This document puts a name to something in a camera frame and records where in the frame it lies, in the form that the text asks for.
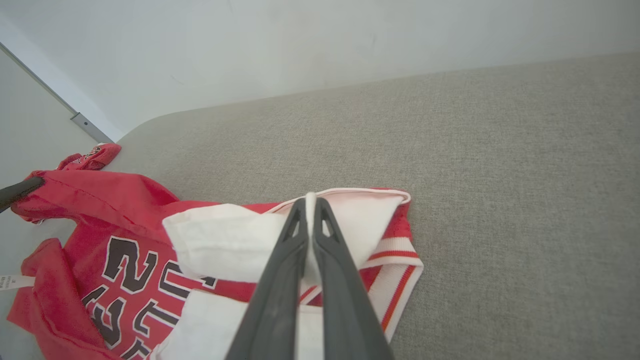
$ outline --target white cloth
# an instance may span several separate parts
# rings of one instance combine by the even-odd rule
[[[398,206],[410,202],[406,192],[338,188],[317,193],[330,203],[357,268],[379,266],[369,298],[390,341],[424,265],[409,235],[383,238]],[[222,204],[189,209],[163,220],[183,274],[230,281],[257,282],[291,210],[293,199],[264,214]],[[308,219],[313,195],[307,195]],[[401,222],[408,224],[404,218]],[[298,359],[323,358],[322,308],[307,306],[321,293],[313,257],[307,259],[301,285],[297,326]],[[171,334],[150,359],[223,359],[247,304],[212,293],[192,291]]]
[[[398,205],[411,200],[398,190],[360,188],[330,189],[317,196],[331,205],[357,268],[373,253]],[[194,208],[165,218],[163,225],[186,276],[257,282],[295,200],[265,214],[232,204]],[[318,285],[317,263],[313,257],[308,260],[305,282]]]
[[[226,297],[192,291],[180,321],[149,355],[149,360],[224,359],[248,304]],[[322,308],[301,305],[298,313],[298,359],[323,360]]]

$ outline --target red and white stripe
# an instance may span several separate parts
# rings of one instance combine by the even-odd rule
[[[387,340],[391,341],[424,265],[409,238],[391,237],[380,240],[376,250],[362,268],[375,266],[381,268],[369,288],[369,299]],[[304,287],[300,304],[308,304],[321,292],[320,286]]]

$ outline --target couch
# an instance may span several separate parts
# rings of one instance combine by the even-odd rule
[[[183,200],[409,191],[398,359],[640,358],[640,53],[184,111],[119,144],[104,170]]]

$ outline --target clothing tag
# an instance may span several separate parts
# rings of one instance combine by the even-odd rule
[[[36,278],[24,275],[0,275],[0,291],[33,286]]]

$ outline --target black lettering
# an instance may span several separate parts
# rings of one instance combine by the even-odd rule
[[[213,277],[203,277],[201,279],[203,282],[203,284],[208,287],[208,288],[212,288],[215,289],[216,288],[216,281],[218,281],[217,279],[214,279]]]
[[[92,292],[87,294],[87,296],[83,297],[82,305],[86,307],[90,302],[98,300],[105,291],[107,291],[107,287],[104,285],[100,285],[96,290],[93,290]]]
[[[147,305],[136,315],[136,318],[133,320],[133,329],[136,332],[149,337],[150,329],[143,324],[145,316],[151,316],[171,328],[178,323],[179,316],[157,307],[157,304],[158,302],[154,299],[149,300]]]
[[[127,258],[122,288],[131,294],[142,291],[157,264],[158,255],[149,251],[145,259],[145,271],[138,276],[138,258],[140,257],[138,242],[129,239],[112,236],[107,248],[107,260],[104,265],[103,277],[115,281],[122,271],[120,264],[123,258]]]
[[[168,282],[166,280],[166,274],[169,271],[176,274],[182,274],[178,264],[174,263],[173,261],[168,261],[167,264],[164,265],[164,269],[162,270],[162,276],[160,276],[160,283],[158,284],[158,288],[161,291],[168,293],[169,295],[176,295],[176,297],[186,299],[187,296],[189,296],[190,291],[183,288],[182,286],[179,287],[177,286],[177,284]]]
[[[116,345],[118,345],[120,343],[120,340],[122,339],[122,332],[120,332],[120,316],[122,315],[124,304],[125,300],[119,297],[114,300],[107,308],[106,312],[109,313],[111,326],[108,326],[102,321],[104,308],[100,304],[96,304],[95,309],[93,310],[93,323],[95,324],[96,328],[98,328],[100,335],[104,339],[104,342],[107,343],[107,346],[109,348],[116,347]]]
[[[120,357],[125,360],[129,360],[133,358],[136,354],[140,354],[140,356],[144,359],[149,355],[151,349],[145,346],[145,343],[136,338],[136,342],[133,344],[131,348],[124,352]]]

